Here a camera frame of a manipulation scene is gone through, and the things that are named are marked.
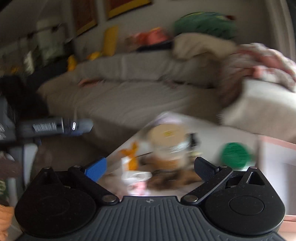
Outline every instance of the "coffee table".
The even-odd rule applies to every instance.
[[[253,164],[256,161],[257,148],[258,148],[258,137],[255,134],[251,134],[239,129],[235,129],[227,126],[218,126],[211,122],[196,119],[190,116],[177,114],[173,112],[165,112],[150,123],[147,124],[143,129],[141,129],[138,133],[132,136],[129,140],[127,140],[124,144],[122,144],[119,148],[117,148],[113,153],[111,153],[107,157],[108,161],[108,170],[106,175],[99,180],[99,184],[108,189],[109,191],[117,194],[118,192],[121,195],[127,195],[125,186],[121,182],[121,166],[120,166],[120,157],[118,152],[124,148],[130,148],[131,144],[134,141],[137,141],[139,144],[139,150],[137,155],[142,155],[149,153],[152,150],[150,144],[146,141],[145,136],[147,130],[155,125],[157,121],[162,118],[169,118],[173,120],[178,120],[183,123],[186,127],[188,133],[197,133],[197,137],[200,141],[200,152],[202,152],[202,157],[207,161],[213,163],[214,165],[219,166],[219,156],[221,149],[228,142],[240,142],[243,143],[249,150],[250,153],[253,154]],[[164,191],[154,191],[150,190],[150,196],[177,196],[179,199],[192,191],[196,187],[201,185],[201,183],[193,183],[191,185],[185,186],[184,188],[177,190],[164,190]]]

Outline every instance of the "metal screw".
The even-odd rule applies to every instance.
[[[187,202],[196,202],[198,200],[198,197],[194,195],[186,195],[184,196],[184,200]]]
[[[105,196],[103,196],[102,200],[104,202],[109,202],[110,203],[110,202],[115,202],[117,200],[117,197],[114,196],[114,195],[105,195]]]

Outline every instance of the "picture frame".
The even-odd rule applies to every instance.
[[[72,6],[77,36],[98,25],[95,0],[72,0]]]
[[[107,20],[139,7],[151,5],[152,0],[105,0]]]

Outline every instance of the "couch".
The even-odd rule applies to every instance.
[[[222,109],[217,90],[219,63],[198,55],[176,60],[169,50],[130,53],[84,62],[44,83],[38,93],[52,115],[91,118],[84,137],[112,152],[164,111],[174,111],[296,143],[296,94],[284,87],[244,80],[243,93]],[[84,78],[102,78],[79,87]],[[179,84],[172,88],[170,80]]]
[[[179,61],[169,50],[119,54],[83,62],[44,83],[38,93],[51,115],[93,119],[93,130],[84,137],[111,153],[164,111],[217,122],[218,70],[219,64],[203,55]],[[79,87],[85,78],[105,81]],[[170,80],[180,84],[172,88]]]

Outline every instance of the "food container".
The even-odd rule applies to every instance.
[[[185,129],[180,124],[161,124],[148,133],[148,140],[153,146],[151,163],[158,170],[173,171],[188,164],[189,146]]]
[[[148,196],[147,180],[152,177],[151,172],[127,171],[121,176],[127,185],[127,192],[131,196]]]

